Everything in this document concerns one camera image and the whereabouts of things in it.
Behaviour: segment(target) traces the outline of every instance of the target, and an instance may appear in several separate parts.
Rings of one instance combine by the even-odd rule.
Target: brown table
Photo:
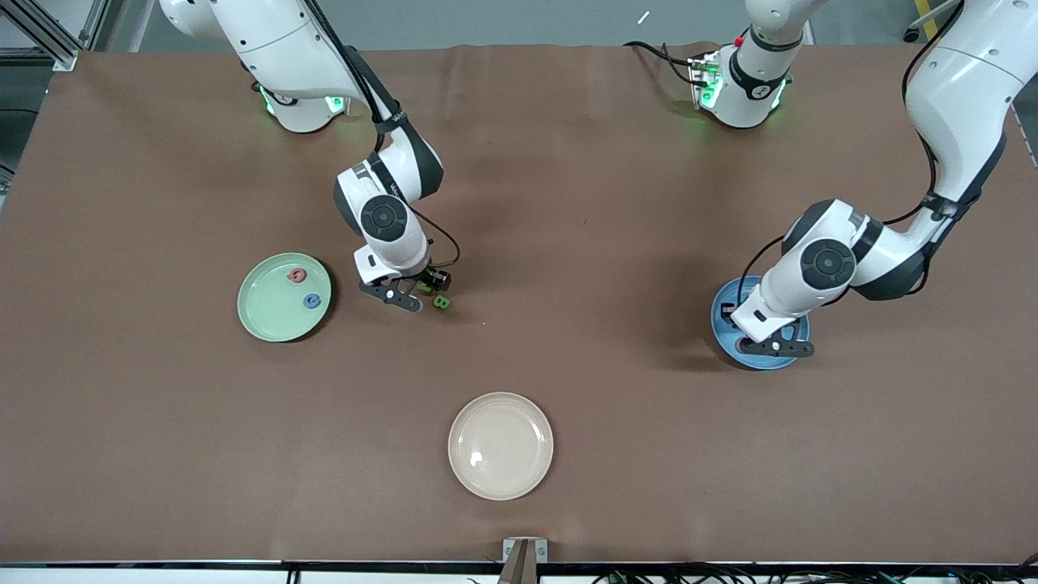
[[[749,131],[631,49],[371,54],[446,165],[420,208],[464,246],[454,307],[417,316],[355,288],[331,200],[363,116],[293,135],[233,55],[84,54],[0,225],[0,559],[480,559],[536,534],[566,561],[1018,561],[1038,544],[1038,175],[1014,123],[925,294],[818,311],[818,355],[775,373],[709,333],[717,287],[810,203],[920,198],[911,50],[807,48]],[[338,303],[268,344],[235,296],[289,250],[330,266]],[[556,439],[508,503],[446,462],[492,391]]]

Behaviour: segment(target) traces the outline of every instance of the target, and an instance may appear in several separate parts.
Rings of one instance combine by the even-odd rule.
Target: black circular joint cap
[[[380,194],[360,210],[360,225],[376,239],[395,241],[404,234],[407,208],[395,196]]]
[[[800,272],[808,285],[829,289],[850,281],[854,275],[854,254],[835,239],[819,239],[800,254]]]

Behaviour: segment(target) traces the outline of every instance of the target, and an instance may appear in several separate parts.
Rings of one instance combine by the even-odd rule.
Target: gray floor
[[[729,41],[745,27],[743,0],[322,0],[347,43],[361,50],[456,45],[621,45]],[[648,11],[641,24],[637,24]],[[899,44],[917,17],[908,0],[832,0],[812,19],[818,44]],[[129,0],[107,44],[112,51],[195,52],[230,48],[181,34],[155,0]],[[0,66],[0,108],[36,109],[51,73]],[[1038,81],[1017,98],[1020,119],[1038,136]],[[31,116],[0,113],[0,161],[17,167]]]

